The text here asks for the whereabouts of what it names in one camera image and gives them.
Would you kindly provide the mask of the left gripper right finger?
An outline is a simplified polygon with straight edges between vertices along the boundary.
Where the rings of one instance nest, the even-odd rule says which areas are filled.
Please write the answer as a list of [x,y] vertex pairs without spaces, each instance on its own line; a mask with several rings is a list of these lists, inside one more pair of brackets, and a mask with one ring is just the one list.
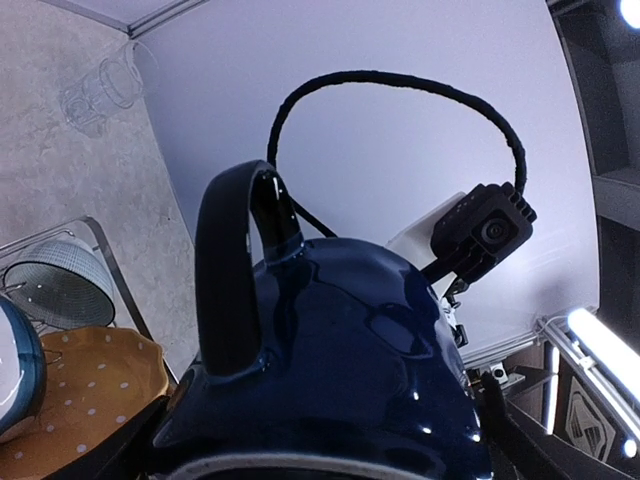
[[482,425],[494,447],[498,479],[524,479],[527,447],[522,432],[508,418],[502,390],[489,372],[481,375]]

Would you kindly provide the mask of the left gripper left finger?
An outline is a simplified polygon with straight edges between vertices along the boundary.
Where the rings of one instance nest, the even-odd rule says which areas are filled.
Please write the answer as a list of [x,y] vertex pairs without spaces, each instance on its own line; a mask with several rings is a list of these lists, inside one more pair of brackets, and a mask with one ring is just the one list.
[[49,478],[139,479],[145,463],[146,442],[160,422],[168,401],[166,395],[156,398],[97,447]]

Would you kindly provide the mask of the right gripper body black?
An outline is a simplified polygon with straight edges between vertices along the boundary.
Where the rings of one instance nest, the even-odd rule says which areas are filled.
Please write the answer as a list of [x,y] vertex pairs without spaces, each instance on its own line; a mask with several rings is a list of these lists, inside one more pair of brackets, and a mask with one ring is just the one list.
[[455,296],[465,293],[468,288],[469,285],[462,279],[455,279],[447,288],[440,300],[445,318],[450,326],[458,349],[466,346],[469,343],[469,340],[464,326],[457,321],[455,316],[456,310],[461,306],[461,303],[456,300]]

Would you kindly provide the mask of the dark blue mug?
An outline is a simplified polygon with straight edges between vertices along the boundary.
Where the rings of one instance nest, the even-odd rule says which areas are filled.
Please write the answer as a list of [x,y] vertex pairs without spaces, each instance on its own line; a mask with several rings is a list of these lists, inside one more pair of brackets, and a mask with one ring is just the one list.
[[366,241],[305,239],[263,161],[216,176],[195,236],[199,352],[148,447],[152,479],[489,479],[435,294]]

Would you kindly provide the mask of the tall clear glass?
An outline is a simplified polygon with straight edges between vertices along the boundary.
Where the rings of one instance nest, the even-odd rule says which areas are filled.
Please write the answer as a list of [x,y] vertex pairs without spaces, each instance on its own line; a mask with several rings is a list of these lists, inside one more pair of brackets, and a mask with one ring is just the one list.
[[131,108],[151,88],[143,79],[142,67],[155,69],[154,55],[141,42],[125,43],[61,91],[65,120],[87,136],[100,136],[108,118]]

